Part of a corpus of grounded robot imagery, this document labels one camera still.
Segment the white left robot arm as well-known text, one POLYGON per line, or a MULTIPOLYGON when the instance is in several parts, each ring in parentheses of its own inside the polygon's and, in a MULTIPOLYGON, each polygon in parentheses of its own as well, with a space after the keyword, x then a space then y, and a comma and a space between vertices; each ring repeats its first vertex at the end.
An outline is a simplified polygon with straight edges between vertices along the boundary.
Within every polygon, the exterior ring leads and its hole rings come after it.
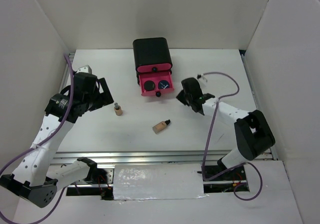
POLYGON ((89 65, 79 68, 73 75, 73 85, 51 97, 31 151, 11 174, 0 177, 0 185, 44 208, 59 190, 77 181, 97 184, 100 179, 107 180, 107 171, 87 157, 52 171, 49 167, 77 119, 113 102, 106 80, 94 75, 89 65))

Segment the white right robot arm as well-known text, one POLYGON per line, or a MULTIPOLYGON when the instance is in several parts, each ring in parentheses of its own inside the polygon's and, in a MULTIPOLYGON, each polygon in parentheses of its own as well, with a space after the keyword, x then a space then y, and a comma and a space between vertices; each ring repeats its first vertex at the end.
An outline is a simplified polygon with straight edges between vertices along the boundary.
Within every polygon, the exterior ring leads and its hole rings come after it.
POLYGON ((219 119, 234 128, 236 147, 217 161, 217 173, 221 179, 230 179, 235 174, 235 168, 254 160, 276 143, 271 128, 260 110, 242 110, 222 101, 223 98, 236 95, 240 90, 239 87, 235 93, 215 97, 210 93, 203 93, 200 83, 194 77, 182 80, 181 85, 182 91, 176 99, 191 107, 195 113, 212 117, 204 149, 203 166, 215 120, 219 119))

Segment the navy round compact jar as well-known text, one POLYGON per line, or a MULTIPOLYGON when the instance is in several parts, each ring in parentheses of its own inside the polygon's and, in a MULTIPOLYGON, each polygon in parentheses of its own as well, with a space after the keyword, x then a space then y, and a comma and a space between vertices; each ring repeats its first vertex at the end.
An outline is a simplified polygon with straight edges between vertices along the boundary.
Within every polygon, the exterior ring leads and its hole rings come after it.
POLYGON ((158 89, 159 90, 165 90, 165 89, 168 89, 170 87, 171 87, 171 85, 167 80, 161 80, 161 81, 158 82, 158 89))

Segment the black lid powder jar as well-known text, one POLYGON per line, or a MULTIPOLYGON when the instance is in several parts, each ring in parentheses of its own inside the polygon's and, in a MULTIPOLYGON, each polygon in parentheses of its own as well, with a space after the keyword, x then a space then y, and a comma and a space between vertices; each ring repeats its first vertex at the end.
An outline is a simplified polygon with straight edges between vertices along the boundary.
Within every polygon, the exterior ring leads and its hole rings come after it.
POLYGON ((156 88, 156 84, 152 80, 147 80, 143 84, 143 88, 146 92, 153 91, 156 88))

